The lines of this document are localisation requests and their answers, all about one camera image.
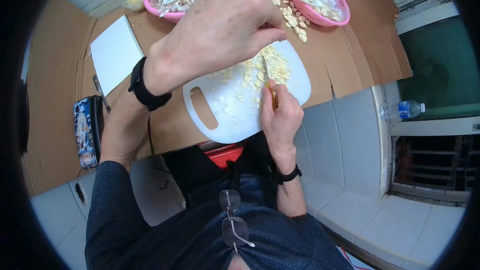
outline glasses lens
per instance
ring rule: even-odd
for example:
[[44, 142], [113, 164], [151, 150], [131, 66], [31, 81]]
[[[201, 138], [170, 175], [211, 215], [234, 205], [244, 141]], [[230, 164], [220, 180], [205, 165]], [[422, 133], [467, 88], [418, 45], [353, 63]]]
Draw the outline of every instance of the glasses lens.
[[[245, 242], [243, 242], [238, 237], [248, 241], [247, 223], [245, 223], [245, 220], [240, 217], [231, 217], [231, 220], [232, 221], [230, 221], [230, 219], [228, 218], [223, 219], [222, 232], [225, 243], [230, 247], [233, 247], [233, 242], [235, 242], [235, 245], [237, 247], [242, 246], [243, 244], [245, 244]], [[238, 237], [233, 233], [232, 222], [233, 227], [235, 228], [235, 233]]]
[[227, 210], [227, 207], [230, 207], [230, 210], [238, 208], [240, 205], [240, 194], [236, 190], [223, 190], [220, 193], [220, 206], [224, 211]]

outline plastic water bottle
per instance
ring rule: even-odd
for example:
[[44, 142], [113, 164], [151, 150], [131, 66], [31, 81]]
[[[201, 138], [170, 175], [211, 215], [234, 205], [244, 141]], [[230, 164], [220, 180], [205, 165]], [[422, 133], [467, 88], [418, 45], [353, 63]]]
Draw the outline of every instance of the plastic water bottle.
[[425, 104], [418, 103], [415, 100], [400, 101], [398, 104], [384, 103], [378, 108], [380, 118], [390, 119], [395, 114], [400, 118], [413, 118], [425, 112]]

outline bottle label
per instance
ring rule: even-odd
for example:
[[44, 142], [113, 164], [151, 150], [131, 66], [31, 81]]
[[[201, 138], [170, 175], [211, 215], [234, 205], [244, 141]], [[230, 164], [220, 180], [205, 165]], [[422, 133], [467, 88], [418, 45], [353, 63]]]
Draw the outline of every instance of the bottle label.
[[400, 118], [408, 118], [409, 117], [409, 111], [407, 110], [407, 102], [406, 101], [401, 101], [398, 103], [398, 114], [400, 115]]

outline peeled garlic clove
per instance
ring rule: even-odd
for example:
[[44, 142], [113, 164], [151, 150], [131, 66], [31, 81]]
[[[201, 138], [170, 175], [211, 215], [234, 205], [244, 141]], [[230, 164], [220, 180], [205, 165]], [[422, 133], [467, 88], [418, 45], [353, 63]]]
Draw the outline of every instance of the peeled garlic clove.
[[300, 39], [300, 41], [302, 41], [302, 43], [307, 42], [307, 36], [305, 36], [305, 35], [303, 35], [303, 34], [299, 34], [299, 35], [298, 35], [298, 38]]

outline eyeglasses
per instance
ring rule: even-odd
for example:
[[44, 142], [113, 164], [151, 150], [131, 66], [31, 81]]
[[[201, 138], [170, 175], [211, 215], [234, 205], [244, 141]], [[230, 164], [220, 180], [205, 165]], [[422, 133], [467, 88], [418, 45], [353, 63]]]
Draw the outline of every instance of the eyeglasses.
[[247, 244], [255, 247], [248, 241], [248, 226], [244, 219], [233, 217], [232, 214], [240, 206], [240, 194], [236, 190], [224, 190], [220, 193], [220, 206], [226, 211], [227, 217], [222, 222], [222, 232], [225, 243], [233, 247], [238, 253], [237, 247]]

